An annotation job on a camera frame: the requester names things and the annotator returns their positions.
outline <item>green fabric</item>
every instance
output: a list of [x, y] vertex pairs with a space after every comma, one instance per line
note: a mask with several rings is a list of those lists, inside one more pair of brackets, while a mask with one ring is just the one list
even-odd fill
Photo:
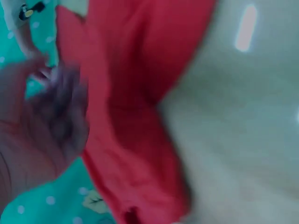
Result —
[[[28, 6], [36, 0], [27, 0]], [[30, 18], [33, 40], [43, 52], [48, 52], [50, 65], [58, 62], [55, 46], [55, 6], [56, 1], [45, 0], [46, 9]], [[6, 28], [3, 11], [0, 12], [0, 67], [9, 62], [24, 59], [14, 37]], [[34, 80], [28, 81], [26, 97], [41, 90]], [[81, 159], [55, 182], [45, 184], [27, 192], [11, 202], [1, 217], [1, 224], [114, 224], [107, 211], [96, 213], [82, 205], [93, 184]]]

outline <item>finger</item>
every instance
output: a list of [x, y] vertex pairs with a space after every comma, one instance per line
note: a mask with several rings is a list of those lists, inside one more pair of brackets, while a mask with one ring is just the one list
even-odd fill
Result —
[[50, 126], [54, 141], [61, 147], [65, 139], [69, 139], [72, 133], [72, 123], [67, 117], [56, 119]]
[[76, 86], [73, 90], [72, 106], [77, 106], [81, 108], [84, 115], [86, 115], [88, 107], [88, 82], [85, 81], [82, 84]]
[[80, 73], [76, 68], [67, 68], [62, 76], [62, 82], [57, 89], [55, 101], [55, 116], [61, 116], [66, 112], [71, 103], [73, 89], [78, 85]]
[[71, 163], [84, 150], [88, 134], [89, 125], [81, 108], [72, 108], [69, 116], [72, 123], [71, 137], [66, 139], [62, 146], [62, 151], [68, 163]]

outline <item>white surface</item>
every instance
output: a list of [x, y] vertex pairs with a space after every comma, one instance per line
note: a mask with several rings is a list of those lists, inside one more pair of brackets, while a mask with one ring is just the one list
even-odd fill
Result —
[[[160, 105], [195, 223], [298, 224], [299, 1], [219, 2], [205, 44]], [[248, 47], [236, 47], [252, 5]]]

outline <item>teal polka dot fabric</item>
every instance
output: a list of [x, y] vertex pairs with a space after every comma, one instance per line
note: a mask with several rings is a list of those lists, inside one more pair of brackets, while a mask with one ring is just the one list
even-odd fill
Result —
[[[27, 0], [28, 6], [37, 1]], [[50, 66], [57, 65], [55, 46], [55, 6], [57, 1], [45, 0], [44, 11], [34, 13], [30, 27], [36, 46], [50, 56]], [[24, 59], [14, 34], [7, 30], [0, 10], [0, 67]], [[26, 97], [41, 90], [41, 85], [28, 80]], [[56, 181], [20, 195], [1, 216], [1, 224], [115, 224], [101, 196], [94, 190], [81, 159]]]

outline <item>white polka dot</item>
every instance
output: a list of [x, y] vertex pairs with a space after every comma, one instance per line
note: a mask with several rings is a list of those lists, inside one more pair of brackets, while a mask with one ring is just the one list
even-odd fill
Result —
[[87, 195], [88, 192], [89, 192], [89, 190], [87, 188], [84, 188], [84, 187], [81, 187], [81, 188], [78, 189], [78, 193], [80, 195]]
[[14, 37], [14, 33], [13, 32], [9, 32], [7, 35], [8, 39], [12, 39]]
[[29, 82], [28, 83], [28, 87], [33, 87], [34, 86], [34, 82]]
[[74, 217], [73, 224], [83, 224], [83, 220], [80, 217]]
[[49, 196], [49, 197], [47, 197], [47, 198], [46, 198], [46, 203], [47, 203], [48, 205], [54, 205], [54, 204], [55, 204], [55, 197], [53, 197], [53, 196]]
[[47, 43], [51, 43], [52, 41], [53, 41], [53, 37], [48, 36], [47, 39], [46, 39], [46, 42]]
[[32, 23], [32, 27], [33, 27], [34, 29], [38, 28], [38, 27], [39, 27], [39, 22], [34, 22], [34, 23]]
[[25, 212], [25, 207], [23, 205], [18, 206], [18, 213], [23, 214]]

